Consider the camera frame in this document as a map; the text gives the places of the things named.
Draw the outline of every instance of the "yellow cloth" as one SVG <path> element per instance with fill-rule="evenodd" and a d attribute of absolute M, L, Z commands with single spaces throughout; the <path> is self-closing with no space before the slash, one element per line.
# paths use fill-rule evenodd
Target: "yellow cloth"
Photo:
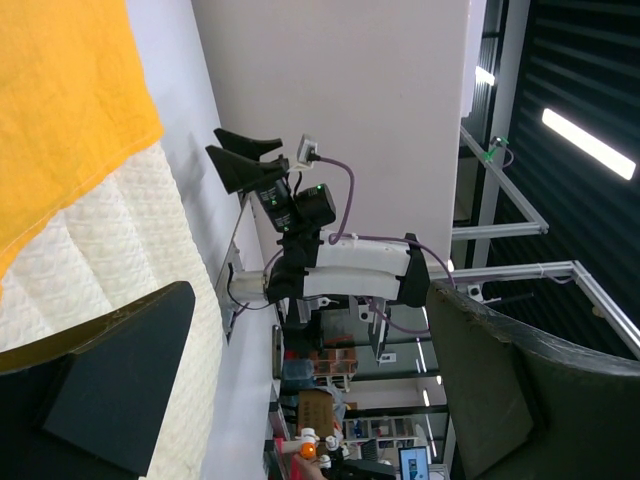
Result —
<path fill-rule="evenodd" d="M 0 0 L 0 19 L 2 278 L 58 210 L 162 126 L 124 0 Z"/>

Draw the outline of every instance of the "aluminum rail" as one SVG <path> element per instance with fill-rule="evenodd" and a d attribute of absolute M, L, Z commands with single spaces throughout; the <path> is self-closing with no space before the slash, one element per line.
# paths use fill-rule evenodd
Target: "aluminum rail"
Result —
<path fill-rule="evenodd" d="M 459 227 L 452 230 L 452 240 L 473 240 L 479 238 L 502 238 L 524 235 L 540 235 L 549 231 L 549 224 L 538 213 L 533 205 L 526 199 L 518 187 L 507 177 L 502 169 L 496 167 L 493 162 L 484 159 L 485 151 L 467 132 L 464 127 L 460 127 L 460 137 L 471 149 L 480 164 L 496 179 L 500 188 L 514 203 L 516 208 L 524 218 L 526 223 L 514 223 L 507 225 L 486 225 L 479 227 Z"/>
<path fill-rule="evenodd" d="M 580 262 L 567 261 L 471 268 L 456 270 L 452 275 L 458 284 L 571 277 L 587 298 L 602 312 L 606 321 L 625 345 L 629 347 L 629 350 L 636 358 L 640 359 L 640 329 Z M 432 280 L 446 280 L 446 278 L 447 276 L 444 272 L 431 273 Z"/>

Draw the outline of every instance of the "bottle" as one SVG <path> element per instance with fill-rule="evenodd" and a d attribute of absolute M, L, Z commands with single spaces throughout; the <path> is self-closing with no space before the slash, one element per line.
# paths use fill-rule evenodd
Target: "bottle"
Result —
<path fill-rule="evenodd" d="M 282 379 L 309 380 L 313 378 L 313 362 L 308 358 L 285 360 L 282 366 Z"/>

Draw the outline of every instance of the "screen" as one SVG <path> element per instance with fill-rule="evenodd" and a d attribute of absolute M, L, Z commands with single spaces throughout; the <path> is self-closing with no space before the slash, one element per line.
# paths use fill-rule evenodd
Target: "screen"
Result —
<path fill-rule="evenodd" d="M 429 452 L 427 447 L 400 449 L 402 480 L 429 480 Z"/>

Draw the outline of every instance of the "cardboard box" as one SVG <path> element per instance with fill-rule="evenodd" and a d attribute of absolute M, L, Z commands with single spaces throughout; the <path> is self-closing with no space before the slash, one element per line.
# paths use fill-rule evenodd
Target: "cardboard box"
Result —
<path fill-rule="evenodd" d="M 333 435 L 333 397 L 320 390 L 303 390 L 298 404 L 298 432 L 311 427 L 319 437 Z"/>

